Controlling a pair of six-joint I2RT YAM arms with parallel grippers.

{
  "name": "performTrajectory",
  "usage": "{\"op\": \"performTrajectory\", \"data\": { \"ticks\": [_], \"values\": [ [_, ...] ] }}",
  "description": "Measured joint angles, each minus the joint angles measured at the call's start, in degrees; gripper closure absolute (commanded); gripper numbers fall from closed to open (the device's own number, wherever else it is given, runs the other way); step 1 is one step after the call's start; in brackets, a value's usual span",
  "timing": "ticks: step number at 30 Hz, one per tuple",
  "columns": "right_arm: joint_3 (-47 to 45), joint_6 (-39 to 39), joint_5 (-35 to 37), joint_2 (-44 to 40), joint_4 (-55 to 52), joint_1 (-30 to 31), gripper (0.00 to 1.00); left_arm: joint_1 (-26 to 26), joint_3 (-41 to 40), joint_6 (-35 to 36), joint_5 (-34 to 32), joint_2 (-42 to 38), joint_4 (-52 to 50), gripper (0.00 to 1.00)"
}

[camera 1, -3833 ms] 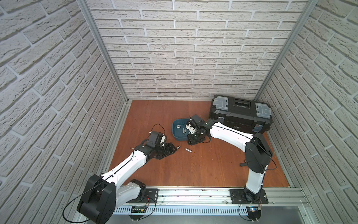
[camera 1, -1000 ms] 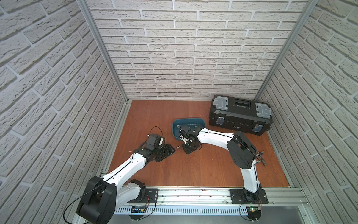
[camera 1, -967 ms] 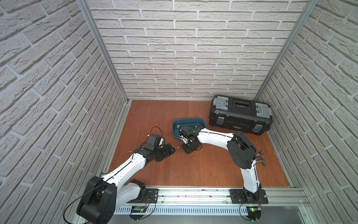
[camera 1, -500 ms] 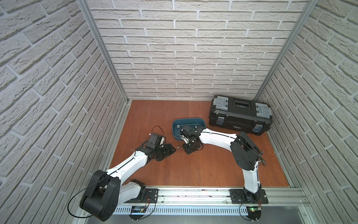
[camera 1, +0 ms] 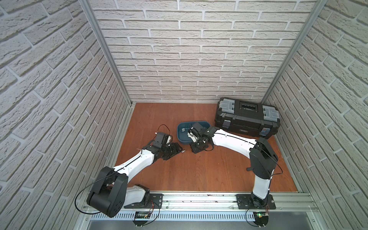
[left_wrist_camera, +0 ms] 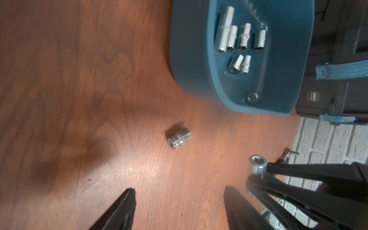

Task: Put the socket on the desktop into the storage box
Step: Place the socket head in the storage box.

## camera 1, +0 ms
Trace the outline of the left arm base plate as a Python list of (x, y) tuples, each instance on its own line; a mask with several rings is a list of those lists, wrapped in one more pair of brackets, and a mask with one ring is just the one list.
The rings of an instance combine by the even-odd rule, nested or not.
[(125, 209), (160, 209), (163, 203), (163, 194), (160, 193), (149, 193), (146, 194), (141, 202), (132, 203), (124, 206)]

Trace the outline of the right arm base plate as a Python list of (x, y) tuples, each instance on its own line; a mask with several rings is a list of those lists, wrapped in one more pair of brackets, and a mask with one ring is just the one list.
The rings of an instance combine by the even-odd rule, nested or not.
[(237, 194), (235, 197), (239, 209), (276, 209), (275, 201), (270, 194), (265, 199), (260, 199), (253, 193)]

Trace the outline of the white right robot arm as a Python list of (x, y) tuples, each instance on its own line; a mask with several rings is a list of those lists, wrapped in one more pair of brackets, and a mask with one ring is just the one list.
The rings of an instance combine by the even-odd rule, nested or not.
[(199, 123), (195, 123), (187, 135), (192, 140), (190, 147), (193, 153), (209, 151), (208, 147), (220, 146), (250, 159), (251, 166), (247, 170), (255, 175), (250, 200), (256, 207), (266, 206), (271, 180), (275, 175), (275, 168), (279, 167), (278, 156), (266, 139), (248, 139), (214, 126), (206, 128)]

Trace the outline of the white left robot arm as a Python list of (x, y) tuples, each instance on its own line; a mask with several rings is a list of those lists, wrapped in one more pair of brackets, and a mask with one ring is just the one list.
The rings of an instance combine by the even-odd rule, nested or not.
[(183, 150), (179, 143), (172, 142), (171, 135), (158, 132), (137, 155), (113, 168), (106, 166), (99, 172), (91, 185), (87, 205), (111, 218), (122, 208), (154, 206), (148, 188), (140, 185), (129, 187), (129, 182), (158, 159), (168, 160)]

